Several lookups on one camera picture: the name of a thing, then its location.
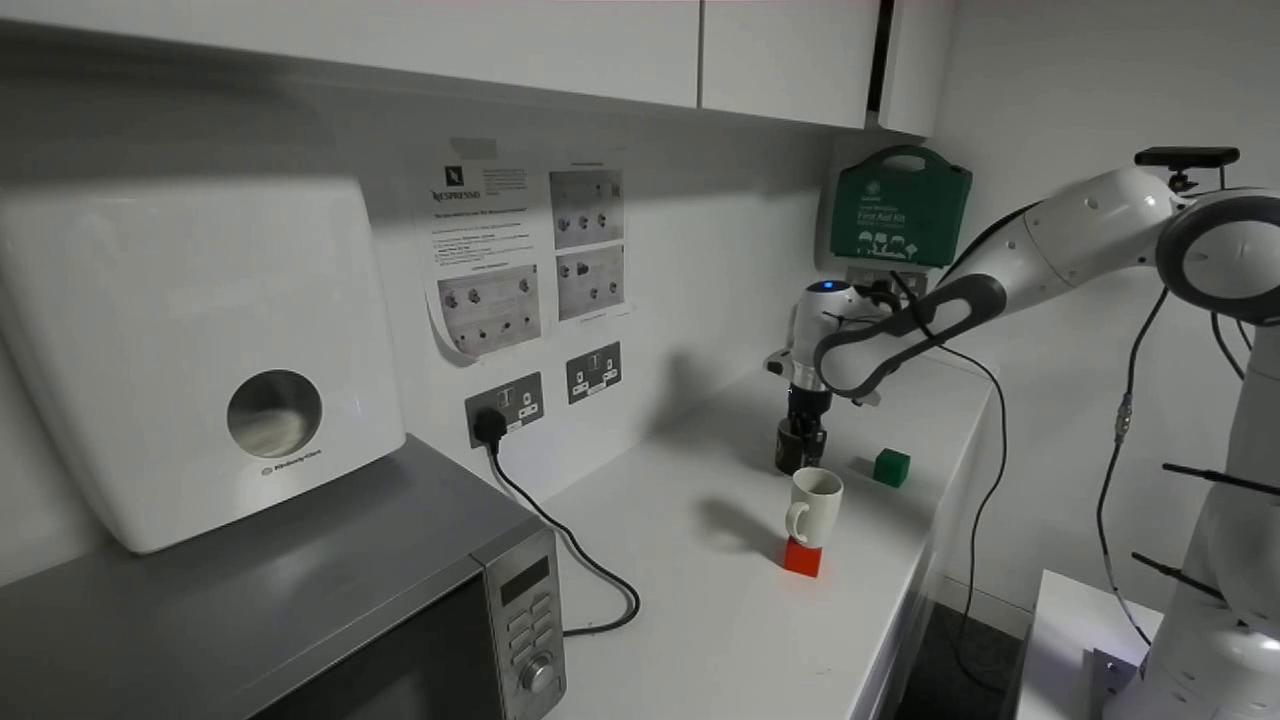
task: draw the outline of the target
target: power cord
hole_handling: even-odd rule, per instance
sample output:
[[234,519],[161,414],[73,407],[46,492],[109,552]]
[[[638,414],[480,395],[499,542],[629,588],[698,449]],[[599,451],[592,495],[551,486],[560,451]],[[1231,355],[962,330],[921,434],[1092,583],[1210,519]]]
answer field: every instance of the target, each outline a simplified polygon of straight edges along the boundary
[[1168,300],[1168,286],[1161,286],[1149,320],[1143,320],[1139,330],[1134,336],[1134,346],[1130,346],[1130,358],[1124,358],[1124,392],[1121,392],[1121,404],[1116,404],[1116,440],[1113,440],[1113,457],[1110,457],[1110,466],[1104,466],[1104,485],[1102,485],[1095,502],[1092,502],[1092,527],[1095,527],[1095,546],[1102,546],[1102,556],[1104,556],[1110,588],[1113,588],[1113,594],[1116,594],[1130,626],[1134,626],[1143,644],[1152,644],[1152,634],[1136,623],[1136,614],[1134,614],[1134,607],[1130,607],[1130,598],[1124,598],[1124,592],[1121,592],[1121,578],[1116,578],[1113,539],[1110,539],[1110,498],[1113,498],[1121,451],[1124,451],[1124,440],[1130,440],[1130,428],[1134,428],[1136,355],[1139,355],[1139,346],[1143,346],[1143,338],[1149,338],[1149,330],[1152,330],[1166,300]]
[[1222,346],[1224,358],[1231,365],[1231,371],[1243,378],[1243,365],[1236,358],[1236,352],[1231,352],[1231,344],[1227,344],[1227,336],[1224,336],[1224,317],[1222,317],[1222,311],[1210,311],[1210,326],[1213,326],[1216,346]]
[[1236,330],[1241,330],[1243,346],[1254,352],[1254,336],[1249,336],[1243,320],[1236,320]]
[[520,486],[520,485],[509,476],[509,466],[504,466],[504,460],[499,460],[499,440],[504,440],[504,434],[509,434],[504,413],[488,413],[488,407],[478,413],[478,440],[486,442],[496,480],[499,480],[509,492],[517,492],[517,495],[566,539],[566,546],[568,546],[592,575],[599,575],[606,583],[611,583],[611,588],[625,594],[625,602],[629,602],[629,607],[625,607],[618,619],[609,619],[609,623],[568,626],[566,641],[574,641],[574,634],[606,634],[606,630],[629,626],[629,623],[640,614],[640,592],[638,592],[638,583],[629,583],[625,575],[618,575],[611,569],[606,569],[606,565],[578,539],[578,531],[574,531],[568,522],[560,522],[545,502],[537,502],[537,498],[527,495],[527,486]]
[[989,492],[982,495],[982,502],[975,502],[975,511],[974,511],[974,519],[970,519],[970,569],[966,569],[962,630],[952,630],[948,641],[952,641],[952,658],[957,658],[962,675],[966,675],[970,685],[994,692],[994,696],[1003,696],[1001,685],[986,680],[986,675],[970,662],[970,654],[966,654],[966,630],[970,630],[970,623],[974,623],[974,594],[975,594],[975,575],[982,575],[982,546],[975,546],[975,542],[982,542],[982,531],[986,531],[989,502],[997,498],[997,492],[1003,486],[1003,476],[1007,476],[1007,395],[1003,395],[1001,376],[997,376],[986,358],[941,344],[941,338],[934,336],[928,320],[923,320],[921,307],[915,307],[914,282],[904,282],[895,273],[887,273],[887,274],[891,274],[891,282],[907,296],[907,311],[914,311],[921,336],[923,336],[934,346],[941,346],[941,352],[974,365],[975,371],[986,371],[989,384],[994,384],[994,392],[997,392],[997,407],[1001,407],[1001,460],[997,460],[997,480],[989,485]]

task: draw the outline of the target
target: kitchen counter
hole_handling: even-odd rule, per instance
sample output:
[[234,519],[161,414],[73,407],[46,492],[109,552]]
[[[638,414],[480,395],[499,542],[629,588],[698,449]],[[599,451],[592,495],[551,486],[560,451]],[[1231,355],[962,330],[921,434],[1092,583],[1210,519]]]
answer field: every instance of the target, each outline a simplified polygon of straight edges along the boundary
[[[568,641],[551,720],[848,720],[871,717],[923,630],[914,613],[946,565],[989,384],[946,355],[887,378],[880,407],[838,401],[827,466],[914,457],[904,486],[848,480],[819,578],[780,569],[790,480],[772,473],[786,378],[751,371],[551,498],[643,592],[638,623]],[[566,623],[620,594],[560,552]]]

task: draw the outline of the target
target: white countertop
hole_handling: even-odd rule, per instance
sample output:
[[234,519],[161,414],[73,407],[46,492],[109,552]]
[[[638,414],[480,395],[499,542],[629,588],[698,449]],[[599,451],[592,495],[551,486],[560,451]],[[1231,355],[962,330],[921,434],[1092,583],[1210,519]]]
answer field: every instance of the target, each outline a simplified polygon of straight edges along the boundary
[[[772,473],[786,378],[751,371],[551,498],[643,614],[568,641],[568,696],[551,720],[848,720],[878,703],[891,623],[928,558],[935,508],[957,502],[989,384],[921,358],[880,407],[838,401],[827,466],[900,449],[914,480],[851,480],[826,575],[786,570],[790,480]],[[620,594],[560,558],[566,623],[611,619]]]
[[[1136,623],[1156,634],[1161,613],[1143,602],[1130,607]],[[1143,641],[1130,626],[1113,592],[1043,570],[1017,696],[1017,720],[1088,720],[1088,646],[1104,646],[1130,662],[1139,662],[1149,650]]]

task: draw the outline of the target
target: red object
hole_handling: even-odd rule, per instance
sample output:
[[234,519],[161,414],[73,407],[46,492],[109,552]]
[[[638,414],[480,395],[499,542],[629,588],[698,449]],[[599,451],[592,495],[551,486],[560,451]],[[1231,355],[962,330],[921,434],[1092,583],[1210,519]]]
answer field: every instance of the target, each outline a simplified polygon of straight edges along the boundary
[[790,570],[799,570],[799,575],[818,575],[818,570],[826,569],[826,552],[799,542],[797,535],[790,535],[786,569],[790,569]]

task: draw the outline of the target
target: white cabinet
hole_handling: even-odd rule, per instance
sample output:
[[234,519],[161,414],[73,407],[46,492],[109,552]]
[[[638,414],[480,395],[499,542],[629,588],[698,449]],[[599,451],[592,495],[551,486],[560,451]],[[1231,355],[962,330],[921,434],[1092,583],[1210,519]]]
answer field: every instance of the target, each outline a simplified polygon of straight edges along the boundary
[[863,126],[880,0],[703,0],[699,108]]
[[880,126],[934,136],[952,69],[962,0],[895,0],[880,84]]
[[4,0],[0,20],[698,105],[699,0]]

